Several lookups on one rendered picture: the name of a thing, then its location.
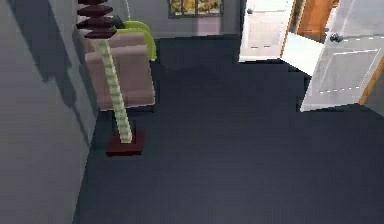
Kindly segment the framed yellow green picture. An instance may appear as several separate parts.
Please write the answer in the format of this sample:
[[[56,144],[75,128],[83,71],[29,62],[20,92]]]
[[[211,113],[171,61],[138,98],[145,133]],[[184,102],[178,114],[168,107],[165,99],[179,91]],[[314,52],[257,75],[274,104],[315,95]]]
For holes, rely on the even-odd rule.
[[[215,17],[223,12],[223,0],[168,0],[168,14],[172,18]]]

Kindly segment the dark red floor lamp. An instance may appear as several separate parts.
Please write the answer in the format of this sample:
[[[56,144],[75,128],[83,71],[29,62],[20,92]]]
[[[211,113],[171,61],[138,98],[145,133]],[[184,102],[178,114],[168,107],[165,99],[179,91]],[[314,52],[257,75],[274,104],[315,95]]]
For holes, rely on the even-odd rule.
[[[108,0],[76,0],[79,4],[77,14],[84,16],[85,20],[76,24],[76,27],[87,29],[85,38],[94,40],[101,60],[104,65],[106,81],[111,97],[114,117],[119,136],[113,136],[108,144],[106,155],[112,156],[133,156],[141,155],[143,152],[143,134],[131,129],[123,95],[120,89],[116,73],[109,39],[114,36],[113,21],[107,17],[113,8],[106,6]]]

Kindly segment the white panelled room door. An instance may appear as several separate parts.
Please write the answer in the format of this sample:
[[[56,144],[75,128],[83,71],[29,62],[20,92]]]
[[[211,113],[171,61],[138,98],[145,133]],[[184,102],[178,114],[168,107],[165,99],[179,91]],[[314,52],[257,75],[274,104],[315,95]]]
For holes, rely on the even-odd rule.
[[[295,0],[246,0],[240,62],[281,57],[294,4]]]

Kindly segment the lime green cushion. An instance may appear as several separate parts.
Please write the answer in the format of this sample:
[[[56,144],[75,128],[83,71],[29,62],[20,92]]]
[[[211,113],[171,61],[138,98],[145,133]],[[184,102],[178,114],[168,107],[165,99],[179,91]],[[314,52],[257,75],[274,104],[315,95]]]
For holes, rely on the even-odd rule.
[[[157,48],[155,39],[151,33],[151,30],[148,25],[146,25],[143,22],[140,21],[125,21],[123,23],[124,27],[122,29],[118,29],[117,33],[128,33],[128,32],[139,32],[144,35],[144,42],[147,45],[148,51],[149,51],[149,59],[151,61],[157,60]]]

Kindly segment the brown wooden door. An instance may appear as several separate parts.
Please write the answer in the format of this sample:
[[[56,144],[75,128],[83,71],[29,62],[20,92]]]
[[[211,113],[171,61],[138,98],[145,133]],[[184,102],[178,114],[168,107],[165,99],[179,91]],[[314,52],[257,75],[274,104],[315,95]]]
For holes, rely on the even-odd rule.
[[[323,43],[331,11],[338,3],[339,0],[304,0],[295,33]]]

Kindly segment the grey white room door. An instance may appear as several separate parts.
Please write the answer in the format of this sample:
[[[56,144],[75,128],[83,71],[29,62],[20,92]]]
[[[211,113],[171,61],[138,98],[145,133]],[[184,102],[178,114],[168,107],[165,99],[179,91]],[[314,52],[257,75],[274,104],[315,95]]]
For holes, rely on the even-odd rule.
[[[358,102],[383,57],[384,0],[340,0],[300,110]]]

